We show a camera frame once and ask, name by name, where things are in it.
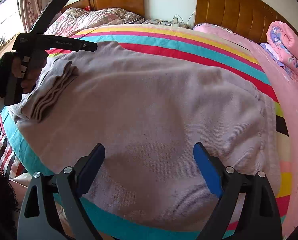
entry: window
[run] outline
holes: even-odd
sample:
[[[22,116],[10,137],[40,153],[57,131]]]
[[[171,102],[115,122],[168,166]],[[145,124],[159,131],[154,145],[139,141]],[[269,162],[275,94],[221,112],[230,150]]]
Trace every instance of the window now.
[[[24,28],[19,0],[3,0],[0,4],[0,51],[21,32]]]

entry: blue gripper pad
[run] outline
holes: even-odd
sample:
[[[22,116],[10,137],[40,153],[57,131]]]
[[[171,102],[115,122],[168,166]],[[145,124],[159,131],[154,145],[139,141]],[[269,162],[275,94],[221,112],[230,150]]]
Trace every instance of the blue gripper pad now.
[[[198,168],[206,181],[206,184],[212,194],[215,194],[218,198],[221,198],[224,191],[221,187],[221,177],[218,174],[216,168],[213,166],[211,160],[201,146],[196,143],[193,147],[193,158],[198,165]]]

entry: floral bedding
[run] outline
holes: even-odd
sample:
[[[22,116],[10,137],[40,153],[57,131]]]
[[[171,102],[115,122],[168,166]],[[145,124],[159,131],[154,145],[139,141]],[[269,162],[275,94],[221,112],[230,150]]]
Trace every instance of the floral bedding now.
[[[105,25],[142,23],[144,18],[121,8],[86,11],[67,9],[44,34],[71,37],[77,32]]]

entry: white cord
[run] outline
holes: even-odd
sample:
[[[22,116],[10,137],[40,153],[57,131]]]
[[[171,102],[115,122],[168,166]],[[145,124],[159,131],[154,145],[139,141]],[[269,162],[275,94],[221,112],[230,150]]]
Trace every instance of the white cord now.
[[[196,12],[196,11],[194,11],[194,12],[191,14],[191,16],[189,17],[189,19],[188,19],[188,21],[187,21],[187,28],[188,28],[189,20],[190,20],[190,18],[192,17],[192,15],[193,15],[195,12]]]
[[[186,26],[186,24],[185,24],[184,20],[182,20],[182,23],[184,24],[185,28],[187,28],[187,26]]]

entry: floral curtain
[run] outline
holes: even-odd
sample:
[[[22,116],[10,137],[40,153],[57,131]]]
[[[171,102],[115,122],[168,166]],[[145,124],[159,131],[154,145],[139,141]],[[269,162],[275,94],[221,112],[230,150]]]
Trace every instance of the floral curtain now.
[[[24,30],[29,32],[41,13],[41,0],[20,0],[20,13]]]

